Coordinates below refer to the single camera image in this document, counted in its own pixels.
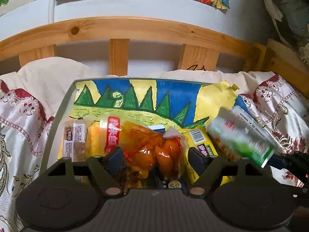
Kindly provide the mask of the yellow dried fish package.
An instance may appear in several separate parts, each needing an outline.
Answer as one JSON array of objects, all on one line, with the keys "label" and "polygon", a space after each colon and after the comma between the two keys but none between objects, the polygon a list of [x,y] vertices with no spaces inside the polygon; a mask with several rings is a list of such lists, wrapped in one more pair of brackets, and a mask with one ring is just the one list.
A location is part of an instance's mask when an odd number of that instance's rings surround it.
[{"label": "yellow dried fish package", "polygon": [[188,147],[185,149],[184,161],[186,166],[187,182],[192,185],[197,181],[199,175],[193,169],[188,160],[188,150],[192,147],[199,150],[206,157],[218,156],[216,149],[214,148],[209,136],[206,133],[204,127],[198,125],[191,129],[178,129],[178,131],[184,135],[188,141]]}]

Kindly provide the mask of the orange snack bag red label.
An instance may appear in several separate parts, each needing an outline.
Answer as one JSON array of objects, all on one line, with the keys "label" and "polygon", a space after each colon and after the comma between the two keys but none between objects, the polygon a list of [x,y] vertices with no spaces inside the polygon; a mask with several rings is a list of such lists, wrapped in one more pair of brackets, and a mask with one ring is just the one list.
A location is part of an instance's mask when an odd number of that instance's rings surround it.
[{"label": "orange snack bag red label", "polygon": [[155,167],[154,148],[162,134],[139,122],[115,115],[104,115],[98,124],[98,150],[103,156],[120,147],[130,166],[150,171]]}]

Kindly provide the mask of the white green snack package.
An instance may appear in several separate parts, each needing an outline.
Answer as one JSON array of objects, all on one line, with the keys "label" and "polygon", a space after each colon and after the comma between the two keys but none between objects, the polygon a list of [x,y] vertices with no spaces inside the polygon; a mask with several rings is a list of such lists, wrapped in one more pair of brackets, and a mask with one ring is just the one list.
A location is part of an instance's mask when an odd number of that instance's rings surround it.
[{"label": "white green snack package", "polygon": [[230,110],[221,107],[206,130],[232,161],[248,158],[264,168],[278,147],[271,135],[239,106]]}]

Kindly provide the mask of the small nut bar package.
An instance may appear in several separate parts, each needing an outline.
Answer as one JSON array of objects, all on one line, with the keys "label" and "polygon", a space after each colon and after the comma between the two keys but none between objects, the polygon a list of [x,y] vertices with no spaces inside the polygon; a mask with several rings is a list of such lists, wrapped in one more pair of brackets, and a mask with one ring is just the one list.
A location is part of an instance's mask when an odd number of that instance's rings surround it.
[{"label": "small nut bar package", "polygon": [[87,125],[84,122],[65,122],[62,156],[70,157],[73,162],[85,161],[87,157]]}]

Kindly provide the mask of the dark blue powder sachet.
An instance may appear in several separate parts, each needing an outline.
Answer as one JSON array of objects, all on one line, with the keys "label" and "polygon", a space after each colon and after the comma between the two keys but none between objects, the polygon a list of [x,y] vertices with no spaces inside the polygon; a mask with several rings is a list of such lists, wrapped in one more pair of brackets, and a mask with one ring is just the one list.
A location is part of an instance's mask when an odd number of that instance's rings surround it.
[{"label": "dark blue powder sachet", "polygon": [[162,134],[162,143],[154,147],[155,167],[150,170],[143,186],[184,189],[181,177],[185,171],[184,154],[187,147],[188,139],[175,128],[169,127]]}]

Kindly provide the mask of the white floral satin bedspread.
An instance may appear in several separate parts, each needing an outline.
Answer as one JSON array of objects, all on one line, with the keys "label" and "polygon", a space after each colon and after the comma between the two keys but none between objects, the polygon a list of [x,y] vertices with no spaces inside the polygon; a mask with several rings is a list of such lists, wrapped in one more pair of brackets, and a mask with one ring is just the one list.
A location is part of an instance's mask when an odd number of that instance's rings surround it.
[{"label": "white floral satin bedspread", "polygon": [[[251,94],[236,93],[234,106],[271,135],[274,154],[308,154],[308,99],[284,78],[274,75]],[[87,161],[62,157],[41,172],[54,120],[30,93],[1,82],[1,231],[295,231],[296,210],[308,207],[308,193],[279,183],[268,163],[230,160],[207,127],[225,161],[212,194],[190,196],[185,169],[185,188],[145,186],[103,196],[89,181]]]}]

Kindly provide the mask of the dinosaur painted tray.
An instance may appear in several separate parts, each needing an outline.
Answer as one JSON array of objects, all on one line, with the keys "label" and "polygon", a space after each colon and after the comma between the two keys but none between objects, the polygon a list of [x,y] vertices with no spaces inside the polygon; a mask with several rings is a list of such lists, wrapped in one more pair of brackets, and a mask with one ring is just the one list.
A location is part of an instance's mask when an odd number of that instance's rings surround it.
[{"label": "dinosaur painted tray", "polygon": [[[139,122],[164,133],[169,127],[206,128],[221,107],[231,109],[237,98],[236,85],[223,81],[203,84],[181,80],[101,78],[74,82],[55,116],[41,163],[45,172],[62,156],[65,122],[87,125],[87,157],[102,156],[98,150],[98,124],[104,115],[115,115]],[[124,192],[142,188],[150,171],[130,166],[119,184]]]}]

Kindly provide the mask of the cream pillow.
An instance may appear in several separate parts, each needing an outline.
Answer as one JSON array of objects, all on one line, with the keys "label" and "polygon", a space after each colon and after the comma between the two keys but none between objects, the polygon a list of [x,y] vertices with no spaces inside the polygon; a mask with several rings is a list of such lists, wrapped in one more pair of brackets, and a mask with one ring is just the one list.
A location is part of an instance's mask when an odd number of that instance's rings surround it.
[{"label": "cream pillow", "polygon": [[[262,82],[273,77],[273,72],[238,72],[221,71],[148,71],[141,78],[175,78],[198,82],[218,83],[227,81],[239,87],[238,93],[251,94]],[[24,89],[41,104],[47,117],[54,116],[60,103],[73,81],[82,78],[100,78],[94,69],[81,62],[62,57],[51,57],[30,62],[18,72],[1,75],[9,89]]]}]

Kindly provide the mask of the wooden bed headboard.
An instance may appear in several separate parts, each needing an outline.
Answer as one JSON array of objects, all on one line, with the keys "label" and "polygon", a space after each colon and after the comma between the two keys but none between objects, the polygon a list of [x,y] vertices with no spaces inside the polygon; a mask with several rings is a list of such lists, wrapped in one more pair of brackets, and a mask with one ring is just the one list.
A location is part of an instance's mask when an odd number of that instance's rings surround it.
[{"label": "wooden bed headboard", "polygon": [[248,43],[203,27],[177,21],[143,17],[87,17],[64,20],[21,32],[1,41],[1,59],[18,57],[19,65],[54,57],[56,46],[86,41],[108,41],[108,72],[128,73],[132,41],[180,44],[177,68],[213,71],[219,55],[244,60],[244,71],[272,71],[308,96],[308,67],[301,61],[259,43]]}]

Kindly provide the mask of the pile of clothes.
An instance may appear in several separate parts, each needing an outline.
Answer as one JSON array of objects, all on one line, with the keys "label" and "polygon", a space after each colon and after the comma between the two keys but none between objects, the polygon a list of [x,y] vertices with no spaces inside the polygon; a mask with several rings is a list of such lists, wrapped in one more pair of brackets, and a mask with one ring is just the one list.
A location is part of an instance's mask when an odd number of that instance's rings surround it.
[{"label": "pile of clothes", "polygon": [[264,0],[280,40],[308,65],[308,0]]}]

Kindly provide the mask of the white wall pipe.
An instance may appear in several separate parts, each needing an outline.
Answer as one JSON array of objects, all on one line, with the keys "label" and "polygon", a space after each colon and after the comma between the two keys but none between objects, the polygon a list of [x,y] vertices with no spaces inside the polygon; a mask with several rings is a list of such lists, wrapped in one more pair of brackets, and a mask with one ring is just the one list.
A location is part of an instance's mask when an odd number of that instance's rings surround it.
[{"label": "white wall pipe", "polygon": [[55,0],[49,0],[48,6],[48,23],[54,23]]}]

